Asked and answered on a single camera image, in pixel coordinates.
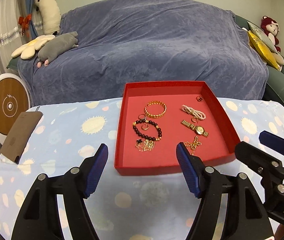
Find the gray plush toy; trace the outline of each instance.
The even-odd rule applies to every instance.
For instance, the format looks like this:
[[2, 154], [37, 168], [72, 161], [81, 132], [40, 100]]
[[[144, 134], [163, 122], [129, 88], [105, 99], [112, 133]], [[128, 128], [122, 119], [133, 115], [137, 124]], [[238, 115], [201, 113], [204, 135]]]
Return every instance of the gray plush toy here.
[[44, 62], [44, 66], [46, 67], [49, 63], [51, 63], [53, 60], [55, 60], [59, 55], [63, 54], [64, 52], [79, 47], [78, 39], [76, 38], [78, 36], [77, 32], [71, 32], [71, 33], [64, 33], [56, 38], [54, 38], [51, 41], [48, 41], [48, 43], [45, 44], [45, 46], [40, 49], [38, 53], [38, 68], [42, 66], [42, 62]]

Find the red plush bear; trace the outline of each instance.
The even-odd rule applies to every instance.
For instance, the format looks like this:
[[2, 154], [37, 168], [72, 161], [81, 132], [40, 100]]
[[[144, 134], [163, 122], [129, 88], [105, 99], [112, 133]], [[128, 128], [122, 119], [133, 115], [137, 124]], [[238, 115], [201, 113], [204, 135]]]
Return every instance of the red plush bear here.
[[281, 48], [277, 45], [279, 44], [279, 40], [277, 39], [277, 34], [279, 32], [279, 25], [278, 23], [268, 16], [263, 16], [261, 28], [264, 30], [266, 36], [272, 41], [273, 45], [275, 46], [278, 52], [281, 52]]

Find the light blue tablecloth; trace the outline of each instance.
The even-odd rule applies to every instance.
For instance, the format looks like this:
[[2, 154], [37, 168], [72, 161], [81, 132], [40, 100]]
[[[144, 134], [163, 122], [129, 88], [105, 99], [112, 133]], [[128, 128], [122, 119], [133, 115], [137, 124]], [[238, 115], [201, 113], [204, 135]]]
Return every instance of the light blue tablecloth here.
[[[259, 144], [258, 135], [268, 130], [284, 138], [284, 107], [275, 102], [219, 98], [241, 140], [283, 160], [284, 157]], [[185, 239], [200, 200], [188, 190], [183, 175], [122, 177], [114, 169], [115, 139], [121, 98], [97, 102], [41, 106], [43, 117], [31, 135], [20, 164], [0, 156], [0, 233], [11, 239], [24, 197], [40, 173], [64, 174], [94, 155], [101, 143], [109, 148], [109, 159], [96, 192], [85, 200], [101, 240]], [[218, 166], [224, 174], [245, 172], [262, 201], [260, 177], [235, 160]], [[66, 240], [72, 239], [63, 204], [59, 215]], [[223, 198], [216, 230], [221, 234], [226, 198]]]

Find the screw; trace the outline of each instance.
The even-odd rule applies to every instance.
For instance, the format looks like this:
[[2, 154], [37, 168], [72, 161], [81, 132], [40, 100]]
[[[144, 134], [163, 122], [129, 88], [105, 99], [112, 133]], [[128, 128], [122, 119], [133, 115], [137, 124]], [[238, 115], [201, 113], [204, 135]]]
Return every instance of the screw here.
[[282, 184], [278, 185], [278, 191], [280, 191], [281, 193], [284, 193], [284, 185]]
[[271, 162], [274, 167], [279, 167], [279, 164], [275, 161]]
[[205, 171], [206, 171], [207, 173], [213, 173], [213, 172], [214, 172], [214, 169], [213, 169], [212, 167], [208, 166], [208, 167], [205, 168]]
[[44, 180], [45, 179], [45, 174], [40, 174], [39, 176], [38, 176], [38, 180]]
[[241, 172], [241, 173], [239, 174], [239, 177], [240, 177], [241, 179], [246, 179], [248, 176], [247, 176], [245, 173]]
[[72, 174], [77, 174], [80, 171], [80, 169], [78, 167], [74, 167], [71, 169], [71, 173]]

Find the hand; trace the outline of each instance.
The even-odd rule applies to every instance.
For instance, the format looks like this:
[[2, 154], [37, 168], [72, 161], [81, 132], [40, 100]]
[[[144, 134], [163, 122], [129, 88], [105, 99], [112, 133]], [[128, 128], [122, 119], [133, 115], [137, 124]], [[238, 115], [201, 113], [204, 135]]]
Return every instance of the hand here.
[[284, 236], [284, 225], [280, 224], [275, 232], [275, 240], [280, 240]]

